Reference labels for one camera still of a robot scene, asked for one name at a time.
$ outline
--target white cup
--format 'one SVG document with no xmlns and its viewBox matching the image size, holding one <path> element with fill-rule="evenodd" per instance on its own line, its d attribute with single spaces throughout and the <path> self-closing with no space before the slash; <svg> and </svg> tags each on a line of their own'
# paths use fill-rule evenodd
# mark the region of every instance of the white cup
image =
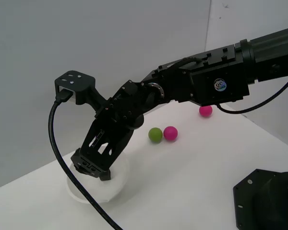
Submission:
<svg viewBox="0 0 288 230">
<path fill-rule="evenodd" d="M 101 146 L 100 151 L 103 151 L 105 147 L 104 145 Z M 110 167 L 111 180 L 109 181 L 101 181 L 99 178 L 79 173 L 73 163 L 71 163 L 69 169 L 96 202 L 104 203 L 114 198 L 125 186 L 129 176 L 129 161 L 127 155 L 122 152 Z M 76 201 L 89 204 L 68 177 L 66 177 L 66 189 L 68 194 Z"/>
</svg>

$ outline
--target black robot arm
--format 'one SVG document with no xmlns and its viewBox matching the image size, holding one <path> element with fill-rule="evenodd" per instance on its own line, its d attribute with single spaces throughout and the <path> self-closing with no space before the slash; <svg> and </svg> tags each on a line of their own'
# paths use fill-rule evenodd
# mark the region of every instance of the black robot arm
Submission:
<svg viewBox="0 0 288 230">
<path fill-rule="evenodd" d="M 242 100 L 255 80 L 284 76 L 288 29 L 160 65 L 141 82 L 127 81 L 107 100 L 96 90 L 95 78 L 77 71 L 57 78 L 55 86 L 57 94 L 72 91 L 76 104 L 90 104 L 96 111 L 81 148 L 72 156 L 76 169 L 109 180 L 110 166 L 143 124 L 145 112 L 172 100 L 201 106 Z"/>
</svg>

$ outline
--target gray wall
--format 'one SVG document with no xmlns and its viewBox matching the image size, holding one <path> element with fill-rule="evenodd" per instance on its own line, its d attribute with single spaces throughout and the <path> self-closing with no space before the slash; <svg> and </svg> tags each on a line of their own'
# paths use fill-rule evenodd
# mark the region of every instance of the gray wall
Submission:
<svg viewBox="0 0 288 230">
<path fill-rule="evenodd" d="M 212 0 L 207 49 L 253 39 L 288 28 L 288 0 Z M 250 86 L 250 96 L 229 103 L 236 109 L 256 105 L 276 93 L 288 77 Z M 288 89 L 253 112 L 250 120 L 288 144 Z"/>
<path fill-rule="evenodd" d="M 48 113 L 54 80 L 68 70 L 96 77 L 108 98 L 128 79 L 203 52 L 208 0 L 0 0 L 0 186 L 54 160 Z M 94 119 L 62 105 L 59 149 L 79 147 Z"/>
</svg>

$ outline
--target qc logo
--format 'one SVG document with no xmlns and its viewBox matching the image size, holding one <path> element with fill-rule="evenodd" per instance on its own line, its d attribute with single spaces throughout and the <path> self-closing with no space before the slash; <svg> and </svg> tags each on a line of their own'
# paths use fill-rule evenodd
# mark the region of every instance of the qc logo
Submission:
<svg viewBox="0 0 288 230">
<path fill-rule="evenodd" d="M 215 85 L 216 91 L 221 92 L 226 89 L 226 82 L 221 78 L 216 79 L 214 82 L 214 85 Z"/>
</svg>

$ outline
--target pink ball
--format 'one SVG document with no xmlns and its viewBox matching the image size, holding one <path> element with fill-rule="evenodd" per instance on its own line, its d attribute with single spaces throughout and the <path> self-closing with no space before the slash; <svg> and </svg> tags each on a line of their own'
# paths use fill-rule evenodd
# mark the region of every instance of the pink ball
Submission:
<svg viewBox="0 0 288 230">
<path fill-rule="evenodd" d="M 173 126 L 168 126 L 164 129 L 163 136 L 166 140 L 175 140 L 178 136 L 178 130 Z"/>
<path fill-rule="evenodd" d="M 200 107 L 200 115 L 203 117 L 209 117 L 212 114 L 212 107 L 209 106 L 203 106 Z"/>
</svg>

